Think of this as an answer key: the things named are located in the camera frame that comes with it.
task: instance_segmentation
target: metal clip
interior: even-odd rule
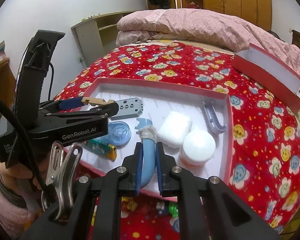
[[[112,99],[109,99],[108,102],[106,102],[102,98],[88,98],[88,97],[83,97],[81,102],[84,105],[90,104],[91,106],[105,106],[114,103],[115,101]]]
[[[221,125],[216,111],[214,110],[213,107],[213,102],[204,102],[203,103],[203,107],[204,107],[204,113],[207,116],[208,119],[208,125],[210,126],[211,131],[214,134],[220,134],[226,131],[227,126],[226,125]]]
[[[60,220],[64,215],[71,211],[73,207],[72,185],[74,173],[82,155],[82,146],[73,143],[63,160],[64,150],[60,142],[55,141],[52,145],[46,184],[53,185],[59,201],[59,211],[55,220]],[[44,193],[41,195],[43,209],[48,208],[48,201]]]

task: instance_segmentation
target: wooden shelf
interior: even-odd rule
[[[111,25],[108,25],[108,26],[99,28],[98,30],[99,30],[99,31],[102,31],[102,30],[105,30],[105,29],[107,29],[107,28],[111,28],[111,27],[115,27],[115,26],[117,26],[117,24],[111,24]]]
[[[122,17],[133,12],[135,11],[97,15],[71,27],[85,66],[90,66],[95,60],[116,48],[119,33],[117,24]]]

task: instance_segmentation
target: pink blanket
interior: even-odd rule
[[[0,224],[12,239],[24,231],[24,225],[34,220],[35,214],[14,206],[0,192]]]
[[[300,75],[300,49],[297,46],[285,43],[236,16],[199,9],[158,9],[129,14],[118,22],[117,27],[120,30],[118,46],[137,41],[138,33],[140,39],[149,39],[149,32],[172,34],[234,52],[245,50],[249,43],[253,43],[281,59]]]

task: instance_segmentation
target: blue gripper pad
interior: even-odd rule
[[[140,154],[138,159],[138,166],[136,172],[136,195],[139,195],[140,191],[140,184],[141,184],[141,177],[142,177],[142,164],[143,164],[143,147],[140,148]]]
[[[141,129],[146,126],[152,125],[152,121],[146,118],[137,118],[139,124],[135,129]],[[151,139],[143,139],[143,162],[145,165],[142,169],[140,188],[145,187],[151,181],[155,173],[155,153],[154,153],[154,141]]]
[[[158,150],[158,144],[157,143],[155,144],[155,163],[156,163],[156,166],[157,166],[158,187],[159,187],[160,195],[162,195],[162,191],[163,191],[162,171],[161,171],[159,150]]]
[[[84,103],[82,103],[82,98],[83,97],[77,97],[77,98],[61,100],[61,103],[59,104],[59,109],[66,111],[73,108],[84,106]]]

